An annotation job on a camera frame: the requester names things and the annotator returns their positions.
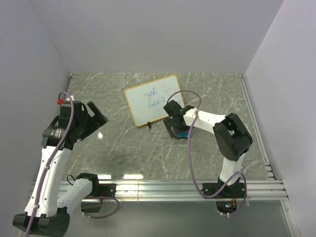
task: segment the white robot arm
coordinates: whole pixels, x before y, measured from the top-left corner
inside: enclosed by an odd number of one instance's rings
[[[87,196],[99,197],[104,191],[104,187],[99,186],[97,175],[82,173],[76,178],[72,187],[58,198],[62,175],[75,142],[85,139],[108,121],[92,102],[87,105],[94,112],[93,117],[89,115],[83,103],[80,101],[73,101],[73,103],[74,116],[70,130],[49,167],[47,167],[47,161],[64,135],[70,121],[69,101],[61,104],[60,116],[57,116],[43,133],[40,168],[32,196],[24,213],[15,215],[13,219],[13,225],[22,231],[26,231],[30,224],[31,234],[62,237],[67,231],[71,214],[81,204],[81,201]],[[46,171],[46,175],[43,182],[40,183],[44,171]],[[35,205],[39,186],[42,188],[37,200],[38,204]],[[91,212],[98,212],[101,205],[94,206]]]
[[[181,106],[171,100],[164,106],[170,116],[164,124],[171,137],[183,137],[192,125],[197,109],[193,106]],[[194,127],[201,128],[215,135],[219,149],[224,156],[219,179],[225,183],[233,174],[240,172],[242,160],[252,144],[252,137],[236,114],[215,115],[204,111],[198,112]],[[231,179],[227,186],[238,182],[239,177]]]

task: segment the whiteboard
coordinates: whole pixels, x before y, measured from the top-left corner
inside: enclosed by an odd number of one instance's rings
[[[153,80],[125,90],[125,97],[136,126],[146,125],[168,117],[163,107],[168,98],[174,92],[179,91],[180,86],[176,75]],[[178,93],[172,100],[184,107],[182,94]]]

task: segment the metal extrusion rail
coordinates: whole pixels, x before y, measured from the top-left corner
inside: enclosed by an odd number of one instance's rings
[[[145,181],[145,180],[100,180],[102,184],[116,184],[115,197],[120,201],[210,201],[203,199],[191,180]],[[202,183],[216,181],[198,180]],[[282,181],[247,181],[249,200],[288,200]],[[58,196],[61,197],[70,185],[62,181]],[[96,199],[84,199],[83,202],[96,202]]]

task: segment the marble tabletop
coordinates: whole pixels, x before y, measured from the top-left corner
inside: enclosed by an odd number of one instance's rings
[[[68,92],[85,104],[93,101],[109,122],[75,144],[64,178],[68,174],[89,172],[112,179],[190,179],[187,141],[171,139],[162,120],[154,122],[151,129],[136,127],[124,95],[127,88],[173,74],[178,77],[181,89],[201,95],[201,110],[239,115],[254,140],[242,171],[246,178],[266,179],[264,160],[238,75],[212,73],[74,74]],[[183,93],[183,98],[185,104],[198,104],[193,94]],[[217,179],[223,157],[215,137],[195,129],[191,150],[196,177]]]

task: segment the white enclosure wall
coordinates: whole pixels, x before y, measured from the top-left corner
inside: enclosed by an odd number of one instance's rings
[[[282,2],[31,0],[72,73],[245,73]]]
[[[246,73],[275,174],[303,237],[316,235],[316,1],[285,0]]]
[[[67,73],[31,4],[0,0],[0,230],[12,237],[40,166],[42,132]]]

